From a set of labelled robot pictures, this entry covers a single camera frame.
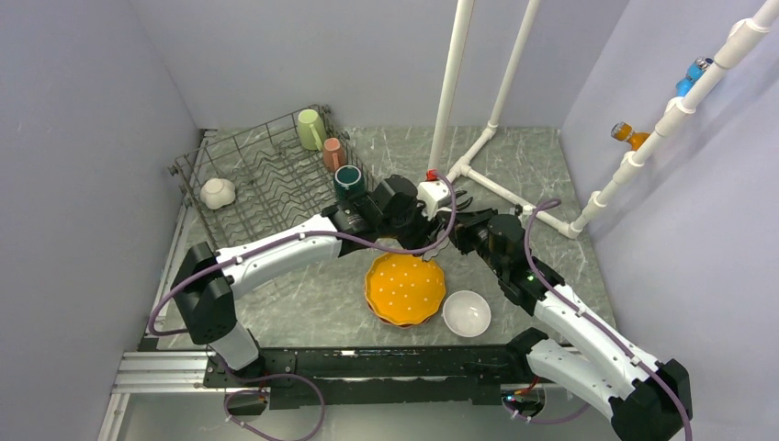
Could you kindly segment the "dark green mug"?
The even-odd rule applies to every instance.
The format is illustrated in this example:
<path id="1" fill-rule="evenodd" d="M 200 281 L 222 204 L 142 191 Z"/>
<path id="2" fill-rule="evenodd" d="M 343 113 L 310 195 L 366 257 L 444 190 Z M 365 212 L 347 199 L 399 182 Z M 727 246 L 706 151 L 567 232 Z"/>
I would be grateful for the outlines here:
<path id="1" fill-rule="evenodd" d="M 367 181 L 358 166 L 347 164 L 333 173 L 333 188 L 336 199 L 344 201 L 366 193 Z"/>

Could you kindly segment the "small red-brown mug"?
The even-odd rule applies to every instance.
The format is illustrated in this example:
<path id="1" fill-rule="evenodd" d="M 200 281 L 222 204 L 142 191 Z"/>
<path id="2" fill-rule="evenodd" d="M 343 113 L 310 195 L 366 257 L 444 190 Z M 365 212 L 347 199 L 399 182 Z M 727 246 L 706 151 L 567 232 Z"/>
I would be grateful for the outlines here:
<path id="1" fill-rule="evenodd" d="M 322 159 L 325 168 L 331 173 L 347 165 L 346 152 L 338 138 L 332 137 L 324 141 Z"/>

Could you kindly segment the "light green mug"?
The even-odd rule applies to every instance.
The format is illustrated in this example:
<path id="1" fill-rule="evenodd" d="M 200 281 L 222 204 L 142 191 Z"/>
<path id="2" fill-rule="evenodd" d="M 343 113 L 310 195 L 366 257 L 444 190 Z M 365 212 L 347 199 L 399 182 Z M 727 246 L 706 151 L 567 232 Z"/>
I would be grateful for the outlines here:
<path id="1" fill-rule="evenodd" d="M 328 139 L 321 115 L 314 109 L 301 110 L 297 116 L 300 145 L 309 151 L 321 151 Z"/>

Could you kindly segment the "grey wire dish rack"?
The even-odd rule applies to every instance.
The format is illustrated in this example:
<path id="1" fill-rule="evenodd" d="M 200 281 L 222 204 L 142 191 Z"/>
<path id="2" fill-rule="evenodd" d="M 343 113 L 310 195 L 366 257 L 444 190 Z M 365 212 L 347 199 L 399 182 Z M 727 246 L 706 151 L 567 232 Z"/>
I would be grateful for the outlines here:
<path id="1" fill-rule="evenodd" d="M 337 202 L 322 154 L 302 146 L 293 111 L 245 129 L 205 130 L 200 145 L 176 157 L 187 209 L 195 215 L 194 243 L 214 248 L 253 242 L 295 226 Z M 236 199 L 210 209 L 199 198 L 208 180 L 235 186 Z"/>

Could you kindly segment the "white scalloped small bowl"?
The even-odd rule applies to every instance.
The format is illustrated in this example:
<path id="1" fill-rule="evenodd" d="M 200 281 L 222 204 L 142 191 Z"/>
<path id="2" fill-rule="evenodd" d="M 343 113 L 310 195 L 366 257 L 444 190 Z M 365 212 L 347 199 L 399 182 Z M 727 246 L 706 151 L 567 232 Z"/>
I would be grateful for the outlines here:
<path id="1" fill-rule="evenodd" d="M 211 178 L 199 191 L 199 200 L 211 210 L 229 206 L 235 199 L 235 185 L 225 178 Z"/>

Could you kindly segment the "floral scalloped small plate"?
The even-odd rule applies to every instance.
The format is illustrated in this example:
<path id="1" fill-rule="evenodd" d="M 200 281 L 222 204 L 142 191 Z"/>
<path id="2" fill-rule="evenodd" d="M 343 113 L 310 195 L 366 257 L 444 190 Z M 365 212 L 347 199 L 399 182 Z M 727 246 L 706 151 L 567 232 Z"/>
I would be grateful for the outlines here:
<path id="1" fill-rule="evenodd" d="M 443 250 L 445 250 L 449 246 L 450 240 L 449 240 L 449 238 L 447 236 L 442 236 L 441 239 L 442 239 L 442 241 L 435 248 L 432 248 L 431 250 L 429 250 L 429 251 L 427 251 L 427 252 L 425 252 L 425 253 L 423 253 L 421 255 L 421 258 L 425 262 L 433 260 L 435 257 L 437 257 Z"/>

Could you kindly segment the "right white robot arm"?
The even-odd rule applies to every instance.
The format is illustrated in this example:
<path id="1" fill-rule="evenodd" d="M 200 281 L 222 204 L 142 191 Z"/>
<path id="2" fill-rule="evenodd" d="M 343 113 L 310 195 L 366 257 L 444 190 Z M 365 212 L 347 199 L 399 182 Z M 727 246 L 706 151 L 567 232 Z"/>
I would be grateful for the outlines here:
<path id="1" fill-rule="evenodd" d="M 621 440 L 692 439 L 692 395 L 686 368 L 661 362 L 619 334 L 528 248 L 521 221 L 494 209 L 458 213 L 449 234 L 463 254 L 476 253 L 503 295 L 579 351 L 570 354 L 529 328 L 506 346 L 506 368 L 518 381 L 534 375 L 573 393 L 605 417 Z"/>

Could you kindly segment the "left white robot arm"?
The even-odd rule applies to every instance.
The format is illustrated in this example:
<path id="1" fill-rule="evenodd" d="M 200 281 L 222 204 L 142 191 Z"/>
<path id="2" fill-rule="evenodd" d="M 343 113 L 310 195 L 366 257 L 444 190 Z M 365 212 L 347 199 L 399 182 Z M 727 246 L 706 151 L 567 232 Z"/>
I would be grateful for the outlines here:
<path id="1" fill-rule="evenodd" d="M 445 176 L 431 172 L 415 185 L 391 175 L 371 190 L 349 190 L 300 225 L 252 243 L 211 250 L 192 248 L 166 297 L 197 345 L 210 346 L 243 386 L 264 373 L 258 343 L 239 322 L 238 297 L 295 269 L 355 251 L 380 249 L 381 239 L 398 242 L 397 254 L 420 256 L 441 246 L 441 231 L 451 232 L 456 192 Z"/>

